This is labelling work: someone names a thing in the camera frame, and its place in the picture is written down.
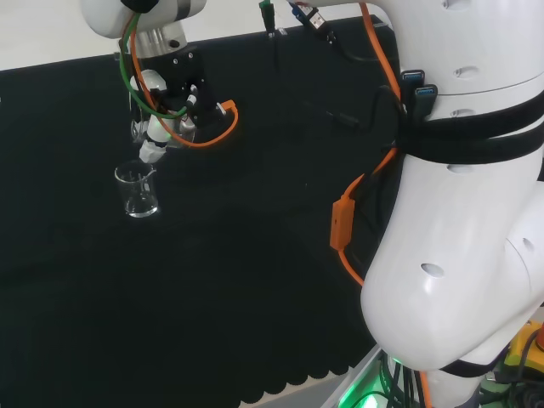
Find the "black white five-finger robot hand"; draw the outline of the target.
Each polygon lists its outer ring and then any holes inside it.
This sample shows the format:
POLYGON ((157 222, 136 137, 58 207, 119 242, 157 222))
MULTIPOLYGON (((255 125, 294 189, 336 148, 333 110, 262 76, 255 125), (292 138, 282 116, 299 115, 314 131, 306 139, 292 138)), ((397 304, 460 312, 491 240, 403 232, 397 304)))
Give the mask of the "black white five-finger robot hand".
POLYGON ((136 123, 142 127, 142 162, 156 163, 170 148, 212 148, 233 132, 238 121, 235 102, 215 97, 196 49, 141 59, 132 43, 122 62, 140 110, 136 123))

